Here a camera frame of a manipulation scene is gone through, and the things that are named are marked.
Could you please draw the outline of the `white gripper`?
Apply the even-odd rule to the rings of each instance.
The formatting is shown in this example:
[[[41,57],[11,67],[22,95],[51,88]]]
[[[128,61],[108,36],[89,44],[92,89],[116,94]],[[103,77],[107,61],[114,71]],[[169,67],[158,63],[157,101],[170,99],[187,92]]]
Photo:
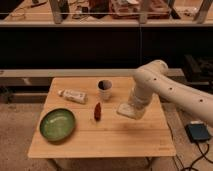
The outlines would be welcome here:
[[[134,87],[128,99],[128,103],[138,110],[146,108],[151,100],[153,93],[148,89]]]

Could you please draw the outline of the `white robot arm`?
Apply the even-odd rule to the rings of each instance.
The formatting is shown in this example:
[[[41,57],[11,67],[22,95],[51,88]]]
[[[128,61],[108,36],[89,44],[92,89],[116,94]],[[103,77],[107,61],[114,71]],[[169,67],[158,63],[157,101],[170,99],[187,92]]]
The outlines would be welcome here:
[[[213,95],[169,79],[167,71],[168,65],[162,60],[137,68],[133,73],[135,86],[129,103],[136,109],[144,110],[152,94],[156,93],[213,127]]]

